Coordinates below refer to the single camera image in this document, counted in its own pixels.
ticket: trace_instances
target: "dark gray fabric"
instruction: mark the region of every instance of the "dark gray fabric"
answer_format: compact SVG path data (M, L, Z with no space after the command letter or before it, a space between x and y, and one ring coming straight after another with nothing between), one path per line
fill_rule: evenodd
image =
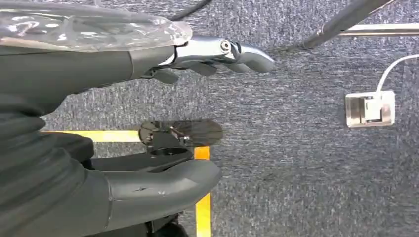
M116 3L168 16L193 2ZM375 90L391 62L417 53L416 38L340 38L313 53L274 49L300 42L349 2L215 0L188 18L195 32L267 49L275 71L209 78L182 72L176 86L126 82L68 98L46 118L47 128L131 129L147 119L214 118L226 132L211 157L224 171L213 192L214 236L415 237L419 61L401 63L384 86L396 92L392 127L346 128L343 98ZM415 22L418 9L417 1L400 0L366 22ZM98 144L98 155L137 149ZM192 236L193 221L191 210L183 223Z

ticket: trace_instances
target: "yellow floor marking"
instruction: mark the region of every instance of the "yellow floor marking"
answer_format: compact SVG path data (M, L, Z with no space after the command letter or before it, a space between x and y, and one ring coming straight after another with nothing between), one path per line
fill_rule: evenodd
M54 131L77 134L93 142L140 142L138 131Z
M196 147L195 159L210 159L209 147ZM211 194L205 195L195 206L197 237L211 237Z

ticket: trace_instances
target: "metal plate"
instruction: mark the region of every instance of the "metal plate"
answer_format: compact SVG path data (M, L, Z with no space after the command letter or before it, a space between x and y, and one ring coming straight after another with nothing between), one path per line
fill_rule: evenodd
M351 128L390 126L395 122L393 91L348 94L345 107L346 125Z

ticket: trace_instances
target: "silver rod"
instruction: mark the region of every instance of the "silver rod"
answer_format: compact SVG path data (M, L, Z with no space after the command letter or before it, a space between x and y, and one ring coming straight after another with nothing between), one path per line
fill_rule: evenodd
M358 37L418 36L418 35L419 35L419 23L356 25L339 34L339 36L358 36Z
M314 49L395 1L355 0L335 15L321 29L304 40L301 47L304 49Z

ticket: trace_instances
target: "plastic bag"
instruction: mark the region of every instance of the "plastic bag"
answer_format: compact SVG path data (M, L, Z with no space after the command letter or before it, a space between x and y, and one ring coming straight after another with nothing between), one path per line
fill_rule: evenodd
M87 5L0 2L0 45L78 52L182 45L185 22Z

